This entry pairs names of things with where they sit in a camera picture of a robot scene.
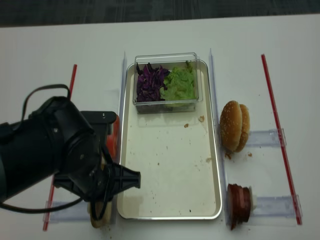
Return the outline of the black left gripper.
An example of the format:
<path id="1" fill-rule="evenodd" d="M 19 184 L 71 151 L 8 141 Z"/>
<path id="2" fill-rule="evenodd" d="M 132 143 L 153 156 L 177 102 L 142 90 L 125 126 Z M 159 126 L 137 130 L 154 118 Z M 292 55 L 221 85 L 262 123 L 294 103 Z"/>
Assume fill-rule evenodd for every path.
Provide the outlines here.
<path id="1" fill-rule="evenodd" d="M 71 166 L 72 170 L 54 175 L 53 185 L 86 202 L 109 202 L 125 190 L 140 188 L 140 172 L 113 162 L 108 148 L 103 145 Z"/>

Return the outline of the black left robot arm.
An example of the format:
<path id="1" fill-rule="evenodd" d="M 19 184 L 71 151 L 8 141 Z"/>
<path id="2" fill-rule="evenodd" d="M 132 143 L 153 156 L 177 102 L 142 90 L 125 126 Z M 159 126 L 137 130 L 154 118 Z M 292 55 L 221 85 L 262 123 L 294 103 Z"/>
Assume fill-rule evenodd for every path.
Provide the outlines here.
<path id="1" fill-rule="evenodd" d="M 140 188 L 141 174 L 114 163 L 105 140 L 112 111 L 79 111 L 64 96 L 48 99 L 28 119 L 0 126 L 0 199 L 55 175 L 54 185 L 84 201 L 110 201 Z"/>

